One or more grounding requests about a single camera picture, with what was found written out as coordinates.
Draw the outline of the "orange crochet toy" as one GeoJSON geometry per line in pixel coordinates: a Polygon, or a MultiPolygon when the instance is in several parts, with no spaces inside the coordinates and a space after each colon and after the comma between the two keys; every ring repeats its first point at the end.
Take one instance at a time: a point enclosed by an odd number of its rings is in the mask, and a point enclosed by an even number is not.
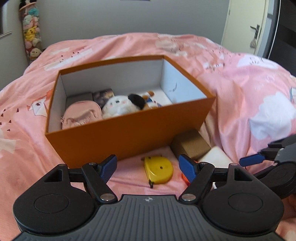
{"type": "Polygon", "coordinates": [[[195,166],[197,163],[198,162],[194,160],[193,163],[189,163],[188,161],[182,161],[179,164],[180,170],[182,171],[182,178],[188,186],[196,177],[195,166]]]}

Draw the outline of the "white foam block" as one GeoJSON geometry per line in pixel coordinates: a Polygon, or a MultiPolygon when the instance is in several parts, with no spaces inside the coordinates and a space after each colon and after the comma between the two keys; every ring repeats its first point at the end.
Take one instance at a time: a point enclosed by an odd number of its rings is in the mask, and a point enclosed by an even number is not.
{"type": "Polygon", "coordinates": [[[228,168],[229,164],[232,163],[231,159],[224,151],[217,146],[211,148],[198,162],[207,162],[214,165],[216,168],[228,168]]]}

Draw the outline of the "brown cardboard small box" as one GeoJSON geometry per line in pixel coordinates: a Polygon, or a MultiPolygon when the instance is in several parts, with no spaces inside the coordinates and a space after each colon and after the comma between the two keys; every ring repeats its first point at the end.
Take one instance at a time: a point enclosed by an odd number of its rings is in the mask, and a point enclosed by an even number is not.
{"type": "Polygon", "coordinates": [[[176,158],[185,154],[196,161],[211,150],[208,143],[195,129],[176,135],[170,144],[170,148],[176,158]]]}

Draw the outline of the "pink fabric pouch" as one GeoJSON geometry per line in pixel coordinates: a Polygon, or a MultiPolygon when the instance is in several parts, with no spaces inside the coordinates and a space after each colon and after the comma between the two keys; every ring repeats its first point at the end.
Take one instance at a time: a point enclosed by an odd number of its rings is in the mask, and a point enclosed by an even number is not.
{"type": "Polygon", "coordinates": [[[92,100],[77,101],[71,104],[61,118],[62,129],[82,126],[102,120],[100,106],[92,100]]]}

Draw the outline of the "white black plush toy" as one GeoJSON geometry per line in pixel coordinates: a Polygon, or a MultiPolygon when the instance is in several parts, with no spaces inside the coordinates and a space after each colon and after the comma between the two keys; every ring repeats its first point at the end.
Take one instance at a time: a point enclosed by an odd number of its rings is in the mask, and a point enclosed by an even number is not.
{"type": "Polygon", "coordinates": [[[102,118],[108,119],[125,114],[136,113],[145,107],[145,99],[137,94],[111,97],[102,109],[102,118]]]}

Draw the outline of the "small brown blue plush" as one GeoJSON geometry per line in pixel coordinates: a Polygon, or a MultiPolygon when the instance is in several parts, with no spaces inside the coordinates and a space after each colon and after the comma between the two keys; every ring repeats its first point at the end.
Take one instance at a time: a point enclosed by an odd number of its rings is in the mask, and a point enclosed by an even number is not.
{"type": "Polygon", "coordinates": [[[155,109],[155,108],[162,107],[162,105],[160,103],[158,103],[157,101],[152,99],[153,97],[154,97],[154,92],[151,90],[147,91],[146,93],[144,93],[142,95],[142,98],[145,100],[143,110],[155,109]]]}

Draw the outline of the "yellow tape measure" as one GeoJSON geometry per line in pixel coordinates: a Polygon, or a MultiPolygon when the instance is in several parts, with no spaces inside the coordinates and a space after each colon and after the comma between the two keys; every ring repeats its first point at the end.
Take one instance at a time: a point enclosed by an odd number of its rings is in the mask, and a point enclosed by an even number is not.
{"type": "Polygon", "coordinates": [[[151,189],[155,184],[165,184],[171,180],[174,168],[168,158],[162,155],[145,156],[141,160],[151,189]]]}

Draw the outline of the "pink patterned duvet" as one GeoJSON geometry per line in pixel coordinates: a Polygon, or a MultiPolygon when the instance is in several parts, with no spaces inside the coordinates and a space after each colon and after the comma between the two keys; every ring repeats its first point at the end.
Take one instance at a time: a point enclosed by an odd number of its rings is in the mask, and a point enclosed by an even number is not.
{"type": "Polygon", "coordinates": [[[59,70],[127,56],[166,55],[216,96],[201,134],[234,162],[295,133],[295,76],[195,35],[128,33],[50,45],[1,90],[1,240],[19,234],[13,203],[61,162],[45,137],[59,70]]]}

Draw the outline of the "orange cardboard box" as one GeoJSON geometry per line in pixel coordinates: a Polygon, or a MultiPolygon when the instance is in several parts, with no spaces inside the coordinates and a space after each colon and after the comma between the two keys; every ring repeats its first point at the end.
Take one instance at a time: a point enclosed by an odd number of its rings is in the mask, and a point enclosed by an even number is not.
{"type": "Polygon", "coordinates": [[[45,136],[71,168],[103,161],[111,154],[122,160],[167,146],[180,133],[198,130],[214,100],[209,90],[168,56],[97,61],[59,71],[45,136]],[[69,97],[108,88],[116,95],[152,90],[161,106],[62,129],[69,97]]]}

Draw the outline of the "dark patterned card box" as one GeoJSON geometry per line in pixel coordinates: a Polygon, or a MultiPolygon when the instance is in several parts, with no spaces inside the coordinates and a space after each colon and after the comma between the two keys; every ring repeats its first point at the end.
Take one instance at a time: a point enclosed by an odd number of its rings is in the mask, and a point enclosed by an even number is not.
{"type": "Polygon", "coordinates": [[[110,98],[114,96],[114,93],[111,88],[96,91],[92,94],[93,100],[100,106],[101,109],[105,106],[110,98]]]}

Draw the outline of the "white door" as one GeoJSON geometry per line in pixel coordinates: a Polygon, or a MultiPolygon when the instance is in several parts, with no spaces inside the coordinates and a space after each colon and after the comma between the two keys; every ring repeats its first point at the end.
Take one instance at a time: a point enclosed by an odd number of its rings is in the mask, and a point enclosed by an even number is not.
{"type": "Polygon", "coordinates": [[[232,0],[228,13],[221,45],[231,52],[255,54],[259,49],[260,33],[268,10],[269,1],[232,0]],[[250,48],[254,30],[250,26],[260,25],[256,48],[250,48]]]}

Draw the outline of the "plush toy hanging column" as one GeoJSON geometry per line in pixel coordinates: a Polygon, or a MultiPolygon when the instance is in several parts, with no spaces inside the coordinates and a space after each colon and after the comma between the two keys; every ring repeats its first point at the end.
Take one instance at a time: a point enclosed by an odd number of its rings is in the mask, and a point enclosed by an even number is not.
{"type": "Polygon", "coordinates": [[[23,42],[28,63],[31,64],[43,52],[40,35],[40,11],[37,1],[20,1],[18,11],[22,22],[23,42]]]}

